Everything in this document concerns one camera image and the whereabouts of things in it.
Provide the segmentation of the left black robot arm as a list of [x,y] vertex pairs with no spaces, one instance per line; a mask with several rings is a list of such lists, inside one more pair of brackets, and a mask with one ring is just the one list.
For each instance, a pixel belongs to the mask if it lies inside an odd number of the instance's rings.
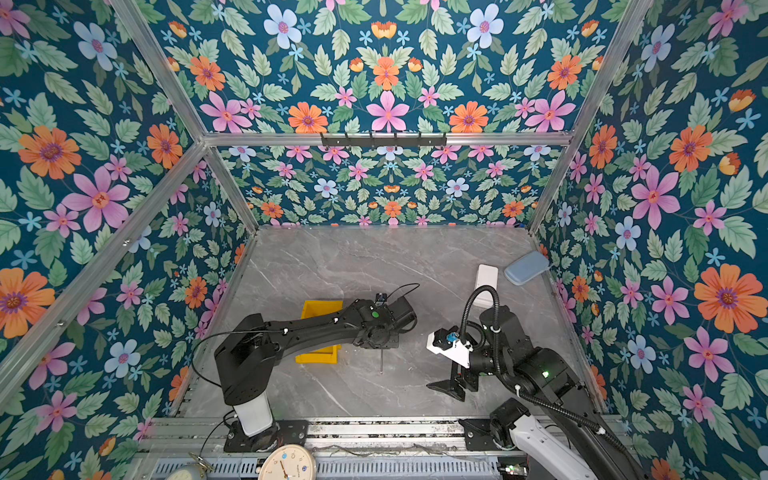
[[416,321],[405,297],[391,304],[356,299],[340,310],[292,321],[266,322],[260,314],[246,316],[214,352],[223,401],[234,409],[239,432],[255,439],[276,426],[266,390],[283,358],[343,344],[393,349]]

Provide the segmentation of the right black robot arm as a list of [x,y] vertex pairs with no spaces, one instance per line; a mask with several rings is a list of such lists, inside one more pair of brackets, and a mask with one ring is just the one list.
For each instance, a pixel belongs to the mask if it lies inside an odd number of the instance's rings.
[[556,351],[532,343],[495,288],[476,288],[459,325],[431,333],[427,348],[452,362],[449,378],[429,389],[462,401],[490,376],[510,392],[489,415],[496,446],[524,452],[555,479],[646,478],[579,376]]

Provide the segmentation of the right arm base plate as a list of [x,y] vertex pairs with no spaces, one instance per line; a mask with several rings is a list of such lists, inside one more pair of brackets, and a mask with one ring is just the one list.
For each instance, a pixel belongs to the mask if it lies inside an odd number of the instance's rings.
[[509,430],[497,420],[465,418],[458,423],[464,429],[465,447],[469,451],[509,451],[514,448]]

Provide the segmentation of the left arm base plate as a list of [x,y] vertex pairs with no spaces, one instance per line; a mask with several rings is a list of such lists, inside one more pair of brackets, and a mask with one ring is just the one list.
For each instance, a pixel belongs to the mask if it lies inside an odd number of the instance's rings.
[[272,452],[279,447],[295,444],[304,446],[308,435],[306,420],[278,420],[254,436],[245,434],[241,422],[235,420],[223,447],[226,453]]

